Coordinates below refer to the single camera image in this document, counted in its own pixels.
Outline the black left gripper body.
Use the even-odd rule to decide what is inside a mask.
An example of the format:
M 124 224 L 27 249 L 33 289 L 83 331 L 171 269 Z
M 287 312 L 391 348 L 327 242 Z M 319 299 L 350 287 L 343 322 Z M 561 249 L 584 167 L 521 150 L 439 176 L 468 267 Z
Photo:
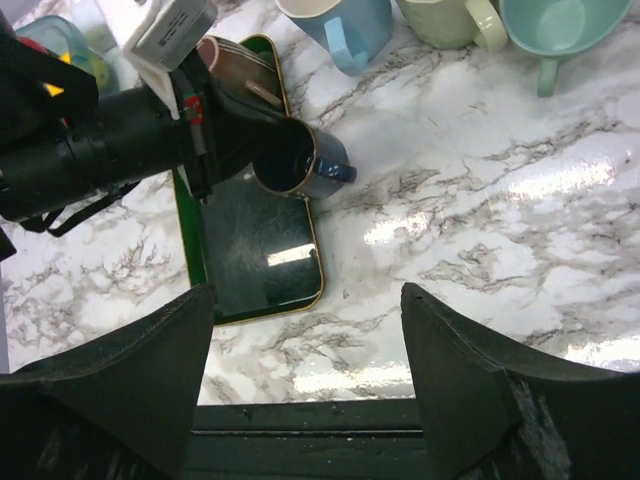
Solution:
M 190 196 L 206 205 L 213 186 L 222 182 L 214 118 L 230 109 L 234 97 L 201 59 L 185 59 L 172 72 L 172 93 L 178 119 L 186 125 L 193 144 L 193 152 L 182 163 L 181 177 Z

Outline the light green ceramic mug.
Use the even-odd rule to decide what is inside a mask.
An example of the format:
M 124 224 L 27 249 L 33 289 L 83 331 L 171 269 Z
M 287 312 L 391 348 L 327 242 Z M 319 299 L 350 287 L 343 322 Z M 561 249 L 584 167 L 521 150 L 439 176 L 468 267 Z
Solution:
M 441 50 L 476 44 L 489 53 L 500 51 L 508 35 L 489 0 L 406 1 L 397 5 L 417 37 Z

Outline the light blue hexagonal mug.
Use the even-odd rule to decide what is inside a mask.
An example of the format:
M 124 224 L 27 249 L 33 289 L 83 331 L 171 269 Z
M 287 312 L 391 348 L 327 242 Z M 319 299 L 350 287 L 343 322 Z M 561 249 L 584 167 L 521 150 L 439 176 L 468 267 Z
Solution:
M 275 4 L 350 77 L 361 75 L 392 37 L 388 0 L 280 0 Z

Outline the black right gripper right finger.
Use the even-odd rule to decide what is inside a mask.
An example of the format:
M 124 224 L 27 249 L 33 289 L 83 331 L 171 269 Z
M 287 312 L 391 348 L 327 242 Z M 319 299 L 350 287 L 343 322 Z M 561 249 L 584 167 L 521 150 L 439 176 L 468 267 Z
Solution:
M 525 346 L 413 283 L 401 319 L 436 478 L 638 477 L 637 373 Z

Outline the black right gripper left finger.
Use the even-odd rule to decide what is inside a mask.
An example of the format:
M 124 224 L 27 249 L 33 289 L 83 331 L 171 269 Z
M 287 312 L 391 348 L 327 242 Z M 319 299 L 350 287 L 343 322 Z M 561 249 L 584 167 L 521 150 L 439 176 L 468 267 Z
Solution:
M 199 285 L 1 377 L 4 479 L 177 479 L 214 326 Z

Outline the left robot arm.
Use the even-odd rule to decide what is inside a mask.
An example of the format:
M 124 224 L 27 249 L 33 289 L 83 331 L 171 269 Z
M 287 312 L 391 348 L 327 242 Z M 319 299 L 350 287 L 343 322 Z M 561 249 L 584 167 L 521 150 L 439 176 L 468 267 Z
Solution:
M 1 215 L 53 236 L 177 170 L 205 202 L 260 153 L 289 139 L 286 116 L 225 89 L 197 44 L 209 1 L 102 1 L 137 88 L 101 96 L 79 67 L 1 26 Z

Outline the mint green bird-print mug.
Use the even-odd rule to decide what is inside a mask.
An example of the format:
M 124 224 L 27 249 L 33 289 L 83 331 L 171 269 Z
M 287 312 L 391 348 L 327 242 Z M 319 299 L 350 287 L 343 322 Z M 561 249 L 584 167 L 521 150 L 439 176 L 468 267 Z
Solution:
M 539 60 L 537 95 L 554 94 L 559 66 L 603 41 L 630 12 L 629 0 L 501 0 L 511 41 Z

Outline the dark blue gold-rimmed cup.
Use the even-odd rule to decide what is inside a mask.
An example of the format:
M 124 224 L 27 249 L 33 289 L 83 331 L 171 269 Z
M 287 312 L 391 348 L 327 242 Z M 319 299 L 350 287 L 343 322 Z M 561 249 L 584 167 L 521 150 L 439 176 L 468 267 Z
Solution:
M 325 199 L 357 179 L 347 150 L 334 135 L 287 118 L 282 138 L 253 162 L 258 182 L 281 196 Z

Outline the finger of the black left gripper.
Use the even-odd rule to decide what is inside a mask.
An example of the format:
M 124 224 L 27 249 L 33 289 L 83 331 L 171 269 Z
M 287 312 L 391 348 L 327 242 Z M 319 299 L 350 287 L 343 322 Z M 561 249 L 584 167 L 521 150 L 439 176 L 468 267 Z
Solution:
M 233 93 L 219 81 L 210 81 L 211 133 L 214 165 L 219 180 L 228 180 L 262 153 L 289 139 L 289 117 Z

